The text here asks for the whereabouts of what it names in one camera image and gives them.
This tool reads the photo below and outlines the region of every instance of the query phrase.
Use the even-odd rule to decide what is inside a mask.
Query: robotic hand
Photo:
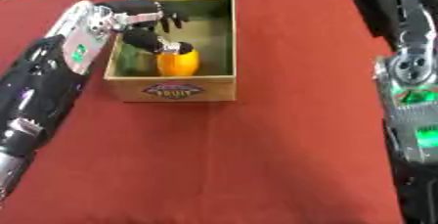
[[[438,223],[438,0],[355,0],[373,36],[394,51],[374,80],[405,223]]]
[[[168,31],[168,20],[181,28],[187,18],[151,0],[81,1],[22,53],[0,77],[0,202],[73,107],[112,32],[153,53],[191,51],[153,32],[158,22]]]

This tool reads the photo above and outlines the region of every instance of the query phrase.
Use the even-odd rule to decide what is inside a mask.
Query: red tablecloth
[[[0,0],[0,69],[74,1]],[[0,223],[399,223],[372,84],[388,50],[353,2],[237,0],[237,13],[238,101],[120,103],[106,50]]]

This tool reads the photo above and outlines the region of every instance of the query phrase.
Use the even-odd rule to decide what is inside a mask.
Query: silver metal part
[[[165,40],[163,37],[158,37],[159,42],[162,43],[163,48],[161,53],[163,54],[178,54],[181,49],[181,43],[179,42],[169,42]]]
[[[9,123],[9,127],[32,136],[37,136],[43,130],[43,127],[34,120],[21,117],[13,119]]]
[[[400,152],[403,157],[411,162],[436,163],[438,162],[438,148],[423,149],[419,146],[416,132],[426,126],[438,125],[438,102],[421,102],[416,104],[400,105],[396,100],[394,91],[415,91],[421,87],[438,87],[436,73],[433,72],[428,79],[417,84],[409,85],[401,82],[388,70],[396,57],[379,59],[375,64],[374,77],[380,101],[384,107],[385,119],[388,127],[396,132],[400,141]]]
[[[20,179],[17,177],[22,176],[23,167],[23,159],[0,152],[0,202],[6,198],[11,187],[14,187],[13,183]]]
[[[139,14],[136,16],[128,16],[128,14],[115,14],[114,18],[116,23],[113,25],[113,29],[121,31],[128,28],[130,25],[139,22],[156,22],[162,19],[164,14],[159,11],[157,13]]]

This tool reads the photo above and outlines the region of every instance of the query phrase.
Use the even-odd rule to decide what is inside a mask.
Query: green light
[[[87,52],[87,48],[84,45],[79,44],[76,48],[76,51],[74,51],[73,54],[71,55],[71,58],[77,63],[82,63],[84,54],[86,52]]]
[[[416,139],[421,148],[438,148],[438,126],[419,128],[416,131]]]
[[[402,104],[411,105],[417,103],[425,102],[435,102],[438,101],[438,94],[435,91],[430,90],[420,90],[420,91],[409,91],[405,97],[401,98],[400,102]]]

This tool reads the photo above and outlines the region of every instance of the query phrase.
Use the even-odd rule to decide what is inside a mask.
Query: led light
[[[438,148],[438,126],[419,128],[416,139],[421,148]]]
[[[87,48],[84,45],[79,44],[76,48],[76,51],[74,51],[74,53],[71,55],[71,57],[73,58],[73,60],[75,62],[82,63],[83,57],[84,57],[86,52],[87,52]]]

